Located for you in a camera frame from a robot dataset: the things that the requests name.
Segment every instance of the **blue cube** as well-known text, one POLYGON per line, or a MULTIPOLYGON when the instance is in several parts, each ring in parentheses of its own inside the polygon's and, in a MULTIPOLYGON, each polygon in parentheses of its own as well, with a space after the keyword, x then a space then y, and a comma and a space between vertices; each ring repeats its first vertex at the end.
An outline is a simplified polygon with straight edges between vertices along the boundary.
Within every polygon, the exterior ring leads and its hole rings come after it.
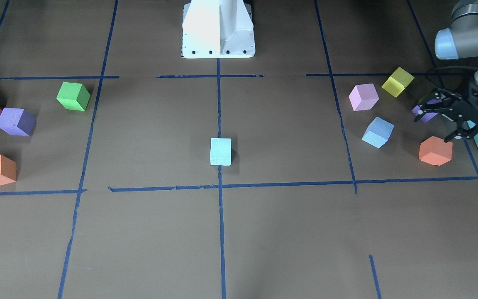
POLYGON ((366 128, 366 132, 364 133, 362 139, 369 144, 380 148, 388 141, 393 129, 393 124, 385 121, 384 119, 376 117, 366 128))
POLYGON ((3 108, 0 115, 0 129, 9 135, 30 136, 36 119, 25 109, 3 108))
POLYGON ((230 166, 232 164, 232 140, 230 138, 211 138, 209 161, 211 165, 230 166))

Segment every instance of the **light blue joint cap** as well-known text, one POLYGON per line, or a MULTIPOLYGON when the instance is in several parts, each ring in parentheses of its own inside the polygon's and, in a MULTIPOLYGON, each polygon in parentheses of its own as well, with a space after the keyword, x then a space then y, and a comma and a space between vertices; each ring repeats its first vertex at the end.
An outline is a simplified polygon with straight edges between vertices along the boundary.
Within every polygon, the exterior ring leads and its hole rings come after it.
POLYGON ((458 59, 457 47, 455 46, 451 29, 442 29, 437 33, 437 37, 434 40, 434 52, 438 59, 458 59))

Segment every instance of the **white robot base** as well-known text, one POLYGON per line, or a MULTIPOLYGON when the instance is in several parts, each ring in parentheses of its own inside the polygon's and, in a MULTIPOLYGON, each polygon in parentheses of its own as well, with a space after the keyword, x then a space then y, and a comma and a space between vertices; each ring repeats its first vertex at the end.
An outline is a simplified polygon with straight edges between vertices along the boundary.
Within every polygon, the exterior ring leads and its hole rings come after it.
POLYGON ((256 53, 252 7, 243 0, 192 0, 184 6, 182 57, 250 58, 256 53))

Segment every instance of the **yellow cube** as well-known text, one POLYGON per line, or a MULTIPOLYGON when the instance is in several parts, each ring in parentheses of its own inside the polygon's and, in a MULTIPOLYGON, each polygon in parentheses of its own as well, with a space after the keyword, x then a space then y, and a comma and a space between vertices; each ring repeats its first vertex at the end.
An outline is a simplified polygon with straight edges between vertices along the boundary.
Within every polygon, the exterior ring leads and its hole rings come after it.
POLYGON ((402 68, 398 68, 383 84, 383 89, 393 95, 398 97, 402 91, 414 80, 414 76, 406 72, 402 68))

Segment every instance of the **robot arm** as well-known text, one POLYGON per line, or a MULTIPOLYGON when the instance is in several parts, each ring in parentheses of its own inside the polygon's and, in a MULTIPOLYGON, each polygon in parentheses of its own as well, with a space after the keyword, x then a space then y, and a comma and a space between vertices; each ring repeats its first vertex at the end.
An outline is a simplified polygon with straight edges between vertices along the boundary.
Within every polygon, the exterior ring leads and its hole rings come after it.
MULTIPOLYGON (((461 0, 453 9, 452 19, 451 28, 440 30, 437 34, 435 43, 437 57, 459 59, 478 56, 478 0, 461 0)), ((419 115, 414 121, 421 119, 425 113, 440 113, 457 123, 457 129, 444 139, 445 142, 453 138, 473 138, 478 133, 478 68, 446 66, 434 68, 430 72, 446 69, 476 70, 476 73, 465 80, 456 91, 440 87, 430 80, 436 90, 420 101, 419 115), (466 121, 471 121, 475 125, 465 129, 466 121)))

